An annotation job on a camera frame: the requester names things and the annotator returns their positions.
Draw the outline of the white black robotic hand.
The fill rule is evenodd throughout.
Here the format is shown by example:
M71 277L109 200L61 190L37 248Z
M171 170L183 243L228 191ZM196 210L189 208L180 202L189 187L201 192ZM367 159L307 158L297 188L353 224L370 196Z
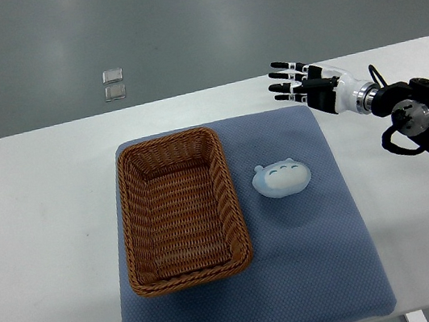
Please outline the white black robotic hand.
M348 71L328 65L306 65L302 62L277 62L270 64L273 69L289 72L274 72L268 76L278 80L296 80L302 82L275 83L269 91L279 93L277 101L306 100L308 107L318 111L339 114L345 111L357 113L371 111L374 97L373 83L355 79ZM305 94L281 94L306 89Z

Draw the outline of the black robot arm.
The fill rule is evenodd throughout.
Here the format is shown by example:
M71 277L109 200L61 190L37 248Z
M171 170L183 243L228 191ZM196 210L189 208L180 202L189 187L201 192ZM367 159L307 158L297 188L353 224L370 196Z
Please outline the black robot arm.
M391 126L381 136L385 150L409 157L429 153L429 79L388 83L374 65L368 67L368 81L322 64L274 61L270 66L274 83L269 91L276 100L304 103L333 115L352 111L388 116Z

